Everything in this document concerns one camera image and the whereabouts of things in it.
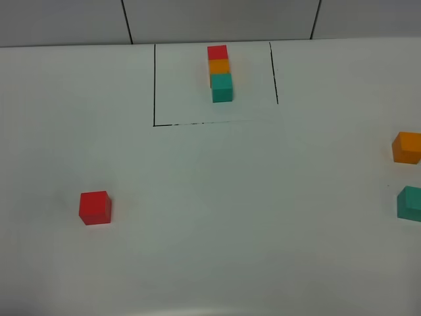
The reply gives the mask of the teal template block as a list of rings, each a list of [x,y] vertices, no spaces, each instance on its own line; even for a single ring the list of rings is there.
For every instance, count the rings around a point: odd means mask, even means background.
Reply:
[[[210,81],[213,103],[233,101],[234,89],[232,75],[230,73],[212,74]]]

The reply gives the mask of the orange template block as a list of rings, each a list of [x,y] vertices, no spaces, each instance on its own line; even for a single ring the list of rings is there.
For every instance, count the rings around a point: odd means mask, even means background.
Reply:
[[[208,61],[209,74],[228,74],[231,73],[230,62],[228,59],[211,59]]]

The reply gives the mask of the red template block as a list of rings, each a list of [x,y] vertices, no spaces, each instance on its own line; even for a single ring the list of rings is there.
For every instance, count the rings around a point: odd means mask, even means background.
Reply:
[[[228,50],[226,45],[213,45],[207,47],[208,60],[228,59]]]

